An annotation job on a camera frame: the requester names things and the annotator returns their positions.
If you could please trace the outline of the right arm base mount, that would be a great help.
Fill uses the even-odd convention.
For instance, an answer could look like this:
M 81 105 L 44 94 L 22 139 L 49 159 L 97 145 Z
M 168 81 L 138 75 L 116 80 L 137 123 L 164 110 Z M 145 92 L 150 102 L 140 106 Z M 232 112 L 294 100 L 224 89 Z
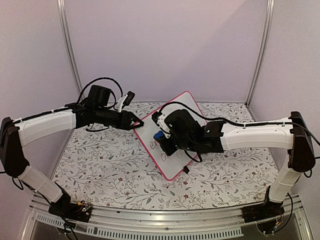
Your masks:
M 241 213 L 245 223 L 262 221 L 257 224 L 258 231 L 264 235 L 271 235 L 282 223 L 285 210 L 283 202 L 270 200 L 269 189 L 267 189 L 262 203 L 244 206 L 241 208 Z

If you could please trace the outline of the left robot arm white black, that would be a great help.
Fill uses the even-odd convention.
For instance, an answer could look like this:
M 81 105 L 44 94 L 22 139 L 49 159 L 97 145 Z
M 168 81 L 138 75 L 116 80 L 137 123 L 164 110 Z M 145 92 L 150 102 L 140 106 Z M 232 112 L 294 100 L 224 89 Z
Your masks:
M 85 126 L 100 124 L 105 128 L 130 131 L 144 125 L 133 112 L 124 110 L 135 94 L 129 91 L 119 101 L 108 105 L 111 89 L 93 85 L 82 101 L 16 120 L 6 117 L 0 128 L 0 160 L 4 173 L 19 179 L 34 191 L 43 195 L 63 216 L 74 213 L 74 205 L 66 200 L 69 195 L 42 172 L 30 165 L 23 148 L 44 137 Z

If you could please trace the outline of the pink framed whiteboard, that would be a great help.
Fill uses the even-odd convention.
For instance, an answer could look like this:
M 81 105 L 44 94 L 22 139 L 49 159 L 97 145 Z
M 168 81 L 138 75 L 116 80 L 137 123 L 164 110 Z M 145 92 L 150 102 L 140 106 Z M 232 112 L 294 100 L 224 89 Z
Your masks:
M 154 139 L 154 135 L 160 131 L 152 120 L 154 112 L 165 114 L 164 122 L 170 129 L 170 137 L 178 139 L 181 149 L 171 156 L 167 156 L 161 149 L 159 141 Z M 142 120 L 144 126 L 134 129 L 134 133 L 162 176 L 172 181 L 183 171 L 184 166 L 190 164 L 192 159 L 198 158 L 197 154 L 191 151 L 192 143 L 188 140 L 196 130 L 201 130 L 207 121 L 203 119 L 203 114 L 189 91 L 184 91 L 169 101 L 168 105 L 157 108 Z

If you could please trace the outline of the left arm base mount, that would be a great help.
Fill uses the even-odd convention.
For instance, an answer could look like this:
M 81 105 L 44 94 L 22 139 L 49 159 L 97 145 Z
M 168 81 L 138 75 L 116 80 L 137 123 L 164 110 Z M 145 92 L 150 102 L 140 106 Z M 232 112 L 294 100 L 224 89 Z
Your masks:
M 92 204 L 80 202 L 72 202 L 71 197 L 63 192 L 62 196 L 56 202 L 50 202 L 48 212 L 58 216 L 61 219 L 70 219 L 79 222 L 88 223 L 92 214 Z

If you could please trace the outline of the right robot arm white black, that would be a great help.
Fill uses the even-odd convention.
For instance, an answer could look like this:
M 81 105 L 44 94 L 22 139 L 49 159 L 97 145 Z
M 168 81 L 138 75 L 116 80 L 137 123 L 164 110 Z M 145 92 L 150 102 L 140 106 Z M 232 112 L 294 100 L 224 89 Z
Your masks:
M 207 123 L 200 125 L 186 109 L 175 110 L 166 117 L 159 112 L 152 119 L 160 129 L 153 138 L 167 156 L 177 150 L 198 156 L 242 148 L 287 150 L 279 175 L 258 208 L 262 218 L 274 214 L 300 176 L 316 164 L 312 144 L 315 137 L 297 111 L 279 120 L 247 123 L 217 117 L 207 118 Z

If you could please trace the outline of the blue whiteboard eraser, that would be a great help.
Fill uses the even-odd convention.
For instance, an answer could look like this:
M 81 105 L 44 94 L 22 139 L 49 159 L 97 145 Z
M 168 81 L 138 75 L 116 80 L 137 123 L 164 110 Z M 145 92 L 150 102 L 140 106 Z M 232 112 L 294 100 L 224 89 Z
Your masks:
M 153 138 L 156 140 L 156 141 L 161 141 L 163 138 L 165 138 L 165 134 L 162 130 L 158 131 L 157 133 L 154 134 Z

